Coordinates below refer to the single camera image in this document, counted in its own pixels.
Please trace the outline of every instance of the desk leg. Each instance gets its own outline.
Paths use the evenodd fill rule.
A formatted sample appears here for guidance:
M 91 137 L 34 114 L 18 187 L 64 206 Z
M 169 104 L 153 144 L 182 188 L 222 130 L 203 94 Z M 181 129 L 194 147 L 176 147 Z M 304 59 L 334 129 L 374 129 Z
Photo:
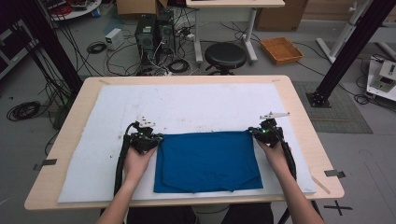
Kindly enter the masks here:
M 200 64 L 202 63 L 202 49 L 201 49 L 201 42 L 199 40 L 199 9 L 195 10 L 195 37 L 194 37 L 194 51 L 195 51 L 195 61 Z
M 250 63 L 255 63 L 258 61 L 256 53 L 254 52 L 253 46 L 251 45 L 250 38 L 251 38 L 251 32 L 253 31 L 253 26 L 254 26 L 254 19 L 256 18 L 256 12 L 257 8 L 252 8 L 250 11 L 250 18 L 248 21 L 248 28 L 247 28 L 247 34 L 243 35 L 243 40 L 245 47 L 247 49 L 247 54 L 250 59 Z
M 390 48 L 390 46 L 385 42 L 376 43 L 382 50 L 384 50 L 393 60 L 396 61 L 396 52 Z

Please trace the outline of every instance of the black tape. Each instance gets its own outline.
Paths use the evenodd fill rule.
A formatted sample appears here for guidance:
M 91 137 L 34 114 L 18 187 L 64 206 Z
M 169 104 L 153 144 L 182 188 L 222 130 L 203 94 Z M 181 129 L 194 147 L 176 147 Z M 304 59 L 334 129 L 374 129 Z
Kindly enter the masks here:
M 346 177 L 346 174 L 344 173 L 344 171 L 338 172 L 337 170 L 330 170 L 330 171 L 324 171 L 324 174 L 326 176 L 337 176 L 339 179 Z
M 353 208 L 351 208 L 351 207 L 340 206 L 336 200 L 335 200 L 335 206 L 333 206 L 333 205 L 324 205 L 323 207 L 324 208 L 337 209 L 338 210 L 338 214 L 340 214 L 340 216 L 343 215 L 343 212 L 341 211 L 342 209 L 344 209 L 344 210 L 353 210 Z
M 45 166 L 45 165 L 55 165 L 56 164 L 57 159 L 52 159 L 52 160 L 44 160 L 43 163 L 41 163 L 41 166 Z

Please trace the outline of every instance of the human arm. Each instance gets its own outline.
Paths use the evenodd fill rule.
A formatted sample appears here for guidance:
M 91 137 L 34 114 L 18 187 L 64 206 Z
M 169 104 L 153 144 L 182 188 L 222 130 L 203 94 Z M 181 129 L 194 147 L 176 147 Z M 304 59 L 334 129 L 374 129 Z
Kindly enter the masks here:
M 125 180 L 113 201 L 99 217 L 97 224 L 122 223 L 128 211 L 129 202 L 134 195 L 134 190 L 145 173 L 149 165 L 149 159 L 155 150 L 156 148 L 150 150 L 146 155 L 139 155 L 132 147 L 129 148 L 124 164 Z
M 274 148 L 271 148 L 260 141 L 257 142 L 264 150 L 267 160 L 272 165 L 279 180 L 293 223 L 324 223 L 311 203 L 305 198 L 297 182 L 291 175 L 280 143 L 277 143 Z

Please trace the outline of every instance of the human hand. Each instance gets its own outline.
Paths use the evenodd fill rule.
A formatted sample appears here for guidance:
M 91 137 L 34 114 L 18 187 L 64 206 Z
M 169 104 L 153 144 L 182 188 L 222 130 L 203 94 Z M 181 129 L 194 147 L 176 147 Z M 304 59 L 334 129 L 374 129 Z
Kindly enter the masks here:
M 157 148 L 153 148 L 145 155 L 140 155 L 134 150 L 133 147 L 129 147 L 126 154 L 124 163 L 125 180 L 134 180 L 139 182 L 143 174 L 149 165 L 149 159 L 154 154 Z
M 286 162 L 286 157 L 283 153 L 283 148 L 280 142 L 278 142 L 274 147 L 268 147 L 265 143 L 259 140 L 257 140 L 257 143 L 264 150 L 267 160 L 270 162 L 271 166 L 276 172 L 289 170 L 288 163 Z

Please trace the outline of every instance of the white paper sheet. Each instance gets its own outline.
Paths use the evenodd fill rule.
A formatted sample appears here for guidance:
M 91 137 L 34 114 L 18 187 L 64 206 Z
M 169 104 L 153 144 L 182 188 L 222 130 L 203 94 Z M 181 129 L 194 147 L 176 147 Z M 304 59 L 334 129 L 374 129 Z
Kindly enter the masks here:
M 73 154 L 59 203 L 112 200 L 122 136 L 126 127 L 142 116 L 156 123 L 153 128 L 155 133 L 207 133 L 258 127 L 262 122 L 260 115 L 270 111 L 287 112 L 274 84 L 104 86 Z M 316 192 L 289 119 L 279 118 L 276 122 L 293 148 L 300 188 L 304 193 Z M 282 194 L 265 154 L 256 143 L 254 147 L 263 189 L 195 194 L 154 193 L 154 154 L 133 199 Z

